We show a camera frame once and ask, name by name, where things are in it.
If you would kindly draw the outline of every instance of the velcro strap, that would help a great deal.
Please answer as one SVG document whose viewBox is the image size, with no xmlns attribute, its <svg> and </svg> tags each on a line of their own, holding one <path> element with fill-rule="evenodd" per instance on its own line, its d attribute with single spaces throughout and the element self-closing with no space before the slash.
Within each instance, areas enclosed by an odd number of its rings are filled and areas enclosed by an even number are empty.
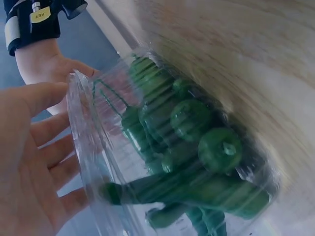
<svg viewBox="0 0 315 236">
<path fill-rule="evenodd" d="M 6 22 L 5 27 L 4 27 L 4 34 L 5 34 L 5 43 L 6 43 L 7 49 L 9 49 L 9 45 L 13 40 L 17 38 L 21 38 L 19 20 L 17 16 L 11 17 Z"/>
</svg>

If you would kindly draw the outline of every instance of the finger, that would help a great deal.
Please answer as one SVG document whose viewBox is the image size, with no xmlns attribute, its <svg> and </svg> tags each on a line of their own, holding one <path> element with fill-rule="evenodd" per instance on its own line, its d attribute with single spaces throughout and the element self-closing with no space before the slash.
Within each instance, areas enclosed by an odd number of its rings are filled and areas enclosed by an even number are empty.
<svg viewBox="0 0 315 236">
<path fill-rule="evenodd" d="M 50 169 L 69 156 L 73 149 L 73 138 L 69 134 L 53 144 L 41 148 L 39 156 L 45 158 L 47 167 Z"/>
<path fill-rule="evenodd" d="M 88 198 L 83 188 L 68 193 L 67 195 L 61 197 L 60 200 L 67 213 L 67 220 L 71 219 L 88 206 Z"/>
<path fill-rule="evenodd" d="M 72 180 L 80 170 L 79 161 L 76 155 L 61 162 L 50 169 L 56 190 L 60 190 L 65 184 Z"/>
<path fill-rule="evenodd" d="M 42 146 L 69 126 L 68 113 L 60 113 L 31 125 L 31 135 L 36 145 Z"/>
<path fill-rule="evenodd" d="M 89 67 L 88 65 L 85 65 L 84 63 L 77 61 L 77 60 L 73 60 L 73 69 L 76 69 L 78 71 L 80 71 L 82 74 L 88 76 L 88 77 L 92 77 L 93 75 L 95 75 L 98 71 L 93 69 L 92 67 Z"/>
<path fill-rule="evenodd" d="M 27 109 L 21 116 L 34 117 L 38 113 L 62 101 L 68 89 L 66 83 L 38 83 L 8 90 L 10 96 Z"/>
</svg>

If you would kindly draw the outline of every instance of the gray floor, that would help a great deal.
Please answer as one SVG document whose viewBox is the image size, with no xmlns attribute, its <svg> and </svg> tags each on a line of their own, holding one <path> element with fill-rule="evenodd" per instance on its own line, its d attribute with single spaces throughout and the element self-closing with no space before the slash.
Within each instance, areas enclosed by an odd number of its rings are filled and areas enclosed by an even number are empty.
<svg viewBox="0 0 315 236">
<path fill-rule="evenodd" d="M 4 32 L 5 12 L 0 6 L 0 31 Z M 59 45 L 63 54 L 69 58 L 80 60 L 98 70 L 107 70 L 115 64 L 119 56 L 107 38 L 87 12 L 68 21 L 60 14 L 62 36 Z M 10 57 L 5 46 L 4 33 L 0 34 L 0 89 L 21 86 L 24 84 L 15 58 Z M 33 120 L 49 117 L 47 111 L 41 113 Z M 60 195 L 82 186 L 79 176 L 65 186 Z M 94 225 L 90 209 L 78 214 L 74 220 L 68 222 L 58 236 L 95 236 L 98 232 Z"/>
</svg>

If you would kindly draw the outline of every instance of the wooden surface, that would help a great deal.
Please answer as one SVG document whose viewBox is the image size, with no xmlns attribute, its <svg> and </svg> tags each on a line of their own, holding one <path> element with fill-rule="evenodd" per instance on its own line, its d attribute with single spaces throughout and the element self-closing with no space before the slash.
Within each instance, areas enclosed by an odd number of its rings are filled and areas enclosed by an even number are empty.
<svg viewBox="0 0 315 236">
<path fill-rule="evenodd" d="M 279 234 L 309 227 L 303 235 L 313 235 L 315 1 L 103 3 L 139 45 L 218 98 L 269 152 L 282 179 L 270 209 Z"/>
</svg>

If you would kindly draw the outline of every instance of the plastic packaging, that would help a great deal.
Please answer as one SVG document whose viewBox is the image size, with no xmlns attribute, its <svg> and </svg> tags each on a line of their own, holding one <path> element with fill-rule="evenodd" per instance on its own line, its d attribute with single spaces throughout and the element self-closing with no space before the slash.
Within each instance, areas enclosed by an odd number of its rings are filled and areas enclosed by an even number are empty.
<svg viewBox="0 0 315 236">
<path fill-rule="evenodd" d="M 102 236 L 236 236 L 277 196 L 245 126 L 147 49 L 94 78 L 76 71 L 67 104 Z"/>
</svg>

